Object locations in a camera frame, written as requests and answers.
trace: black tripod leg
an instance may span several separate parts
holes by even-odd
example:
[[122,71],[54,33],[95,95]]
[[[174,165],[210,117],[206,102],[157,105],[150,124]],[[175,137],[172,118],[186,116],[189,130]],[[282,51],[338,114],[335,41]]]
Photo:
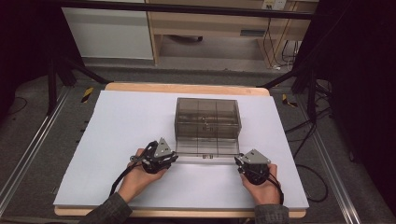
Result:
[[47,115],[50,115],[57,103],[56,93],[56,74],[54,71],[53,60],[49,59],[49,71],[48,71],[48,83],[49,83],[49,109]]
[[102,77],[99,77],[99,76],[96,75],[94,72],[88,70],[86,67],[81,66],[81,65],[79,65],[78,63],[75,63],[75,62],[73,62],[72,60],[70,60],[70,59],[68,59],[68,58],[63,58],[63,61],[64,61],[67,65],[69,65],[69,66],[71,66],[71,67],[73,67],[73,68],[76,68],[78,71],[82,72],[82,73],[85,74],[86,76],[92,78],[93,80],[95,80],[95,81],[97,81],[97,82],[99,82],[99,83],[101,83],[101,84],[108,84],[108,83],[110,83],[110,82],[113,82],[113,81],[104,79],[104,78],[102,78]]

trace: metal frame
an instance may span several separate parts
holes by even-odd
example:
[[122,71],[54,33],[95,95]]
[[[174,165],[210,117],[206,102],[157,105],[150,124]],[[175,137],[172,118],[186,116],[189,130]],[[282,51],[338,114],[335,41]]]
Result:
[[76,7],[91,9],[108,9],[124,11],[147,11],[147,12],[173,12],[206,15],[263,17],[296,20],[312,20],[314,17],[324,17],[311,12],[278,11],[264,9],[249,9],[235,7],[200,7],[169,4],[146,4],[105,1],[83,0],[41,0],[43,4],[55,7]]
[[58,98],[57,106],[53,109],[53,112],[50,115],[46,116],[37,133],[35,134],[35,137],[29,144],[29,147],[26,149],[14,171],[12,172],[11,176],[9,177],[8,181],[1,189],[0,217],[5,212],[9,202],[11,201],[12,196],[17,190],[18,185],[21,183],[24,175],[26,174],[26,171],[28,170],[30,164],[35,158],[35,154],[40,149],[42,143],[44,142],[47,134],[50,131],[50,128],[52,127],[59,113],[61,112],[70,90],[71,87],[64,87],[62,89],[62,92]]
[[[297,95],[296,99],[299,105],[305,105],[305,102],[300,95]],[[309,119],[308,114],[303,108],[301,109],[301,111],[303,112],[304,117],[306,119]],[[330,185],[332,187],[332,191],[334,192],[334,196],[337,199],[338,204],[340,205],[344,218],[346,219],[346,223],[348,224],[361,223],[361,219],[359,218],[358,212],[356,211],[353,202],[349,198],[347,189],[344,186],[344,183],[341,180],[340,175],[335,169],[335,166],[332,163],[330,155],[327,152],[327,149],[324,146],[318,131],[314,132],[313,139],[316,145],[319,159],[322,163],[326,176],[329,179]]]

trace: white board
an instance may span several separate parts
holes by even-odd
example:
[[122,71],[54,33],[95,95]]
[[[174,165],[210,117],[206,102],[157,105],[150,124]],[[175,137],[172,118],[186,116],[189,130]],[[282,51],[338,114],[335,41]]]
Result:
[[[308,207],[272,97],[134,91],[101,92],[54,204],[97,206],[108,197],[111,185],[138,148],[161,137],[175,148],[177,97],[237,100],[242,122],[240,151],[247,153],[256,148],[277,164],[284,204],[290,209]],[[254,202],[242,186],[234,163],[179,160],[130,206],[133,209],[251,209]]]

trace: transparent container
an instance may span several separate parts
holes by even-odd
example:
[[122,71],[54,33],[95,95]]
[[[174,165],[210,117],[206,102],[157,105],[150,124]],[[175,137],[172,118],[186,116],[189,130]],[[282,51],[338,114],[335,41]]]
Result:
[[241,128],[236,100],[177,99],[175,134],[176,152],[180,156],[237,155]]

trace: hand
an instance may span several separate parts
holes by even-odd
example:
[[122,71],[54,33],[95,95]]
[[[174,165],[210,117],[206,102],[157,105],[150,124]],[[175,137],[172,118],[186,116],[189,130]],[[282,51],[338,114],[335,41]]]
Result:
[[[143,148],[139,148],[136,152],[136,156],[140,156],[140,154],[143,152]],[[131,166],[134,164],[133,162],[129,162],[128,166]],[[122,184],[120,186],[120,189],[118,191],[119,195],[121,198],[126,202],[130,202],[134,197],[139,195],[150,183],[161,179],[163,177],[163,174],[167,169],[163,169],[157,174],[148,174],[146,173],[145,169],[140,165],[140,162],[137,164],[137,166],[128,174],[126,175],[123,180]]]
[[[268,164],[268,168],[270,174],[276,177],[277,166],[275,164]],[[279,191],[273,183],[267,180],[260,185],[253,185],[243,174],[241,174],[241,178],[244,187],[250,192],[255,204],[280,204]]]

